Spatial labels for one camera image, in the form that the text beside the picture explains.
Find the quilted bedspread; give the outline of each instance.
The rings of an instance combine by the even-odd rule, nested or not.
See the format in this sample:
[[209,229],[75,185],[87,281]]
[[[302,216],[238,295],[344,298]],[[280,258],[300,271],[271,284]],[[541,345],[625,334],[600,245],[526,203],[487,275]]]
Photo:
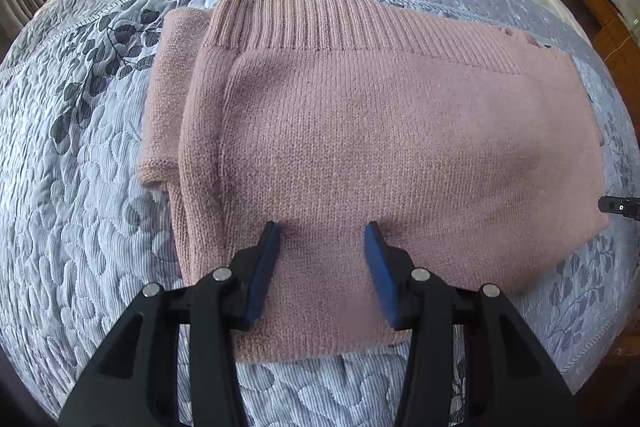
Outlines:
[[[521,28],[570,54],[604,134],[607,192],[636,195],[640,153],[626,108],[598,55],[569,26],[532,0],[378,1]],[[140,288],[182,285],[168,198],[143,190],[135,165],[164,16],[216,2],[55,0],[0,67],[0,344],[52,415]],[[608,229],[510,295],[573,390],[638,302],[639,227],[612,216]],[[183,330],[178,397],[188,423],[186,338]],[[464,400],[456,347],[452,423]],[[390,425],[407,356],[404,343],[238,365],[250,425]]]

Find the knit sweater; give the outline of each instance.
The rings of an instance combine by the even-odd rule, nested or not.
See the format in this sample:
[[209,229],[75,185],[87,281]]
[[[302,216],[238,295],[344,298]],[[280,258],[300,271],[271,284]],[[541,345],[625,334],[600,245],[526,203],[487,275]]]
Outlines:
[[168,191],[186,283],[282,246],[240,360],[404,339],[363,235],[448,283],[516,289],[607,225],[600,133],[570,57],[523,32],[369,0],[220,0],[168,13],[139,176]]

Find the blue gripper pad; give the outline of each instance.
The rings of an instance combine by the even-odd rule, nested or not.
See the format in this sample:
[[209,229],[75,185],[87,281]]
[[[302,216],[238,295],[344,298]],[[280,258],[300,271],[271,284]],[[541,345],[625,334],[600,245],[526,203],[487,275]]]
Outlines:
[[380,229],[375,222],[371,222],[364,230],[364,253],[367,265],[376,288],[378,302],[382,314],[392,328],[399,326],[398,286],[396,285],[390,267],[385,258],[387,245]]
[[273,269],[280,253],[280,229],[276,223],[267,223],[257,248],[260,250],[260,259],[247,288],[244,308],[244,320],[249,323],[254,323],[262,315]]

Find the metal screw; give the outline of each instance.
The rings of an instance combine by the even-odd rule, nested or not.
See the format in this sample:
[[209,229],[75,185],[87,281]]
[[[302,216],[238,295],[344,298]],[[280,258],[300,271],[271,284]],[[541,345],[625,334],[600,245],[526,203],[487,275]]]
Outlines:
[[429,277],[431,277],[431,272],[424,268],[414,268],[411,270],[411,277],[414,281],[428,281]]
[[226,281],[233,275],[233,272],[231,272],[231,270],[229,270],[226,266],[223,266],[222,268],[216,268],[215,270],[213,270],[212,275],[213,279],[215,279],[216,281]]
[[155,297],[160,293],[160,285],[157,282],[150,282],[142,288],[142,295],[145,297]]
[[497,297],[500,295],[500,288],[495,284],[485,284],[482,286],[482,293],[484,293],[487,297]]

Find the wooden shelf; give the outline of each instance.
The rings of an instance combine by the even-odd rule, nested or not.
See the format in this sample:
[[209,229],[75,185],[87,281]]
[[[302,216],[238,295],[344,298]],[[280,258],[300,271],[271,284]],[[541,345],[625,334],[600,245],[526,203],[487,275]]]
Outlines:
[[640,136],[640,50],[610,0],[561,0],[604,60]]

